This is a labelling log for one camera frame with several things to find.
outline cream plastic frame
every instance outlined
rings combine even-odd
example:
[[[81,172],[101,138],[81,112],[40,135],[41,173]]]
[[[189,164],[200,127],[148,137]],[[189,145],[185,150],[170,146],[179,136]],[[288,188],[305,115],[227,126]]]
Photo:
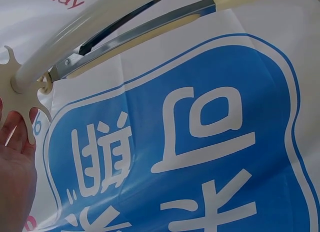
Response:
[[[98,0],[51,37],[20,67],[11,79],[12,88],[17,93],[26,92],[38,78],[81,43],[150,1],[152,0]],[[217,11],[254,1],[256,0],[214,0]]]

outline fabric banner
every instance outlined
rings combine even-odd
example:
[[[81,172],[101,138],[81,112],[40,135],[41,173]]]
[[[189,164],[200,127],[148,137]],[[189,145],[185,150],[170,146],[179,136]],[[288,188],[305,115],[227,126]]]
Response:
[[[23,63],[96,0],[0,0]],[[163,0],[107,40],[199,0]],[[318,0],[202,17],[39,95],[24,231],[318,232]]]

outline finger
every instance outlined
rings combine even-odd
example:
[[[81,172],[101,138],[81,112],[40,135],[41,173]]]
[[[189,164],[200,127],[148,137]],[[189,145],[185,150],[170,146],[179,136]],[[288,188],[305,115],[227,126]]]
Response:
[[[9,136],[21,119],[22,117],[16,111],[11,111],[8,114],[8,117],[0,130],[0,145],[6,144]]]
[[[33,123],[38,113],[38,109],[33,108],[30,110],[29,117],[31,122]],[[14,133],[12,134],[7,147],[21,153],[27,141],[27,128],[24,120],[21,118]]]
[[[36,148],[37,148],[36,144],[37,142],[35,142],[34,145],[31,145],[27,140],[25,142],[24,148],[22,149],[22,154],[27,156],[32,161],[35,161],[35,157],[36,157]]]

